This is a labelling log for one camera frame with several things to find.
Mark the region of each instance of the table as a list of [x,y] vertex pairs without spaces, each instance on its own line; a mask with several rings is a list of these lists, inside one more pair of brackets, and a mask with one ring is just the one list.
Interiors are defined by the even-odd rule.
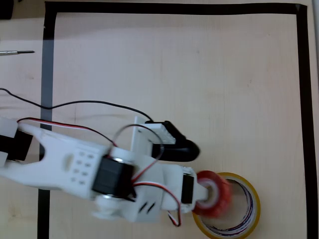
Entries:
[[[46,64],[49,68],[41,72],[45,9],[43,1],[30,2],[21,2],[12,20],[0,22],[0,49],[36,51],[0,58],[2,87],[41,102],[41,91],[48,92],[41,86],[41,75],[47,79],[51,69],[53,105],[81,99],[104,100],[140,109],[159,121],[170,120],[201,148],[200,156],[185,166],[195,171],[234,172],[254,185],[262,213],[250,238],[305,238],[303,147],[309,138],[303,137],[301,111],[305,112],[307,104],[300,101],[304,91],[300,90],[301,55],[295,15],[58,13],[53,67]],[[310,0],[298,2],[308,6],[317,146],[319,108],[312,4]],[[3,93],[0,99],[3,117],[40,117],[40,110],[34,106]],[[134,116],[122,109],[85,104],[52,113],[53,120],[93,127],[107,136],[133,122]],[[91,133],[53,130],[104,143]],[[130,140],[128,131],[119,139],[119,145],[128,148]],[[38,151],[38,144],[33,142],[28,160],[36,161]],[[45,211],[41,209],[38,216],[38,206],[42,206],[38,205],[37,189],[5,179],[0,180],[0,188],[1,238],[205,238],[191,214],[183,216],[184,226],[179,229],[166,215],[160,223],[151,225],[101,221],[90,216],[92,203],[59,191],[50,192],[46,228],[42,221]],[[38,218],[43,225],[40,228]]]

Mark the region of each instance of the tape roll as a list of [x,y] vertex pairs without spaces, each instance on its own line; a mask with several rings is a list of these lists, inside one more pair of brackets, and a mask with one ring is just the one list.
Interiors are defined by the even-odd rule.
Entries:
[[244,239],[255,229],[260,218],[260,200],[254,187],[243,177],[234,173],[218,173],[229,182],[237,183],[244,191],[247,200],[247,211],[241,222],[231,228],[218,229],[203,222],[201,216],[193,213],[199,229],[211,239]]

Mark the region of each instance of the white plastic part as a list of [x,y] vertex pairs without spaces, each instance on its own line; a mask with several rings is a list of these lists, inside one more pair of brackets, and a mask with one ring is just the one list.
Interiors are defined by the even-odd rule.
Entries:
[[[143,126],[153,130],[163,141],[164,144],[175,144],[176,139],[167,131],[161,123],[144,123]],[[160,143],[159,138],[146,128],[139,127],[139,131],[152,143]]]
[[219,189],[217,184],[211,179],[203,179],[203,180],[200,180],[199,182],[200,182],[200,185],[203,187],[211,187],[214,193],[212,197],[209,198],[209,200],[205,200],[205,201],[199,200],[198,204],[201,206],[201,208],[204,208],[204,209],[213,207],[218,202],[218,199],[219,199]]
[[[14,138],[18,123],[13,119],[0,117],[0,135]],[[0,167],[3,167],[8,153],[0,151]]]
[[[135,123],[145,121],[136,117]],[[101,158],[108,148],[92,142],[86,142],[59,133],[19,123],[18,128],[30,133],[43,145],[44,158],[40,162],[20,164],[13,161],[5,162],[0,168],[0,176],[4,176],[18,183],[41,189],[60,189],[69,194],[94,200],[97,211],[94,216],[101,219],[114,220],[125,218],[130,222],[155,222],[159,219],[160,210],[176,210],[177,203],[160,188],[138,186],[135,188],[134,202],[102,195],[92,191]],[[151,157],[153,142],[156,142],[141,127],[133,130],[132,151],[114,147],[111,156],[121,159],[123,163],[132,164],[136,171],[150,165],[155,159]],[[162,138],[167,136],[161,127],[156,129]],[[169,136],[165,143],[170,143]],[[181,200],[183,175],[194,177],[193,200],[191,204],[182,204],[181,210],[191,211],[196,200],[208,197],[207,189],[197,183],[197,176],[193,169],[174,164],[154,164],[138,181],[156,182],[165,185]]]
[[84,199],[95,196],[91,188],[107,147],[28,124],[20,123],[19,129],[43,145],[44,158],[30,164],[7,161],[0,176],[41,189],[61,189]]

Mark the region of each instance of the black wire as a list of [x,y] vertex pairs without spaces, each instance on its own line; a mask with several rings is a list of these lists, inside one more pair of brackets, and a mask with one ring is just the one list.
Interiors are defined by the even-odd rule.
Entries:
[[146,118],[148,118],[151,122],[154,122],[152,120],[152,118],[150,116],[148,116],[147,114],[145,114],[144,112],[142,111],[139,111],[139,110],[136,110],[134,108],[131,108],[131,107],[128,107],[128,106],[122,106],[122,105],[117,105],[117,104],[114,104],[114,103],[110,103],[110,102],[106,102],[106,101],[71,101],[71,102],[66,102],[66,103],[63,103],[63,104],[60,104],[60,105],[56,105],[56,106],[52,106],[52,107],[47,107],[47,106],[42,106],[42,105],[39,105],[35,102],[32,102],[32,101],[29,101],[27,99],[24,99],[20,96],[17,96],[17,95],[14,95],[12,94],[9,90],[5,89],[5,88],[0,88],[0,91],[5,91],[7,92],[9,95],[19,99],[19,100],[22,100],[24,102],[27,102],[29,104],[32,104],[34,106],[37,106],[37,107],[40,107],[42,109],[46,109],[46,110],[52,110],[52,109],[55,109],[55,108],[58,108],[58,107],[62,107],[62,106],[67,106],[67,105],[71,105],[71,104],[77,104],[77,103],[97,103],[97,104],[105,104],[105,105],[109,105],[109,106],[114,106],[114,107],[119,107],[119,108],[123,108],[123,109],[127,109],[127,110],[130,110],[130,111],[134,111],[134,112],[137,112],[139,114],[142,114],[144,115]]
[[70,126],[70,127],[81,127],[81,128],[84,128],[84,129],[87,129],[87,130],[90,130],[90,131],[93,131],[95,133],[98,133],[100,136],[104,137],[105,139],[107,139],[109,142],[111,142],[114,146],[116,146],[116,144],[109,138],[107,138],[104,134],[96,131],[95,129],[92,129],[92,128],[89,128],[89,127],[86,127],[86,126],[82,126],[82,125],[77,125],[77,124],[69,124],[69,123],[61,123],[61,122],[56,122],[56,121],[50,121],[50,120],[43,120],[43,119],[38,119],[38,118],[34,118],[34,117],[25,117],[25,118],[21,118],[21,119],[18,119],[17,122],[21,122],[22,120],[33,120],[33,121],[36,121],[36,122],[47,122],[47,123],[56,123],[56,124],[60,124],[62,126]]

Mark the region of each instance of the black line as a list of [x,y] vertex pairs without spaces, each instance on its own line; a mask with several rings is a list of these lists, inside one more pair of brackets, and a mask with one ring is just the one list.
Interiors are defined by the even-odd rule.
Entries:
[[147,204],[148,204],[148,203],[146,202],[146,203],[144,203],[143,206],[141,206],[141,208],[139,209],[139,213],[144,209],[144,207],[145,207]]
[[[53,95],[53,48],[56,13],[46,8],[42,45],[41,104],[52,106]],[[41,119],[52,120],[52,110],[41,109]],[[51,130],[49,125],[41,124],[41,128]],[[40,145],[40,155],[44,148]],[[50,191],[38,190],[37,238],[49,239],[50,228]]]
[[307,237],[318,238],[318,188],[310,77],[307,7],[301,5],[297,13],[300,105],[305,162]]
[[148,209],[148,211],[147,211],[146,214],[148,214],[148,213],[150,212],[150,210],[151,210],[154,206],[155,206],[155,203],[153,203],[153,204],[150,206],[150,208]]
[[[46,2],[45,29],[43,33],[41,100],[46,97],[52,103],[54,25],[58,12],[133,13],[133,14],[191,14],[191,15],[238,15],[238,14],[295,14],[297,17],[299,81],[303,150],[305,161],[307,237],[318,239],[318,188],[315,155],[314,121],[307,24],[307,6],[294,3],[248,3],[248,4],[172,4],[172,3],[126,3],[126,2]],[[52,113],[41,110],[41,117],[52,117]],[[47,219],[45,227],[39,229],[38,239],[48,239],[49,197],[39,193],[39,215]]]
[[242,15],[258,13],[296,14],[296,4],[182,4],[129,2],[46,2],[56,12],[183,14],[183,15]]

